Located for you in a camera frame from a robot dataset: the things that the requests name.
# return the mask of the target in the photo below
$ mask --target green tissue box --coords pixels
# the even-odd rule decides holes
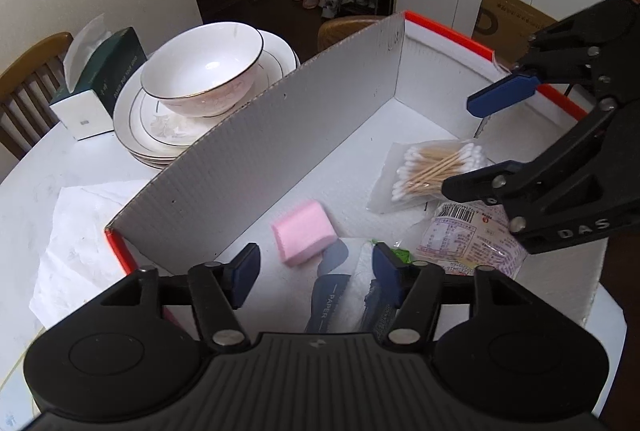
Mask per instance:
[[[136,31],[124,28],[95,50],[74,91],[61,86],[49,105],[76,140],[110,132],[120,90],[145,61]]]

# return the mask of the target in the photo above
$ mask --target white tissue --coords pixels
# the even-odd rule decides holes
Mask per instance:
[[[51,328],[124,277],[104,228],[145,180],[60,189],[29,308]]]
[[[111,31],[105,25],[104,14],[101,14],[87,23],[71,42],[69,50],[66,51],[65,59],[62,61],[66,88],[69,93],[76,89],[78,79],[89,58],[102,42],[110,37]]]

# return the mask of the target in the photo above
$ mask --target bowl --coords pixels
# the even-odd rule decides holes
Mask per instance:
[[[210,23],[162,45],[146,62],[145,92],[176,114],[218,116],[247,93],[264,40],[244,23]]]

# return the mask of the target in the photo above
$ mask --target wooden chair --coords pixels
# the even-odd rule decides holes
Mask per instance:
[[[318,52],[383,18],[384,16],[345,16],[325,21],[318,30]]]
[[[42,138],[58,122],[47,104],[52,98],[51,87],[55,90],[60,88],[60,82],[54,73],[56,71],[62,73],[60,55],[68,50],[72,40],[73,37],[68,32],[53,34],[28,49],[0,75],[0,116],[2,114],[6,115],[16,132],[31,148],[35,146],[37,140],[34,140],[29,128],[38,137]],[[57,62],[58,68],[52,68],[52,61]],[[44,82],[45,76],[50,81],[50,85]],[[36,91],[30,86],[31,82],[34,82],[40,89],[47,104],[43,104],[42,100],[38,98]],[[27,105],[20,95],[19,92],[22,90],[30,103],[33,104],[33,109]],[[17,110],[20,111],[24,119],[21,119],[9,107],[11,102],[15,103]],[[34,118],[35,114],[42,118],[47,126],[46,130],[42,125],[43,123]],[[26,151],[20,141],[2,126],[0,126],[0,144],[4,145],[19,160],[26,155]]]

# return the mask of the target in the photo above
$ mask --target pink foam block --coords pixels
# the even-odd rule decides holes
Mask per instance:
[[[310,200],[271,224],[280,261],[289,267],[304,263],[338,239],[319,202]]]

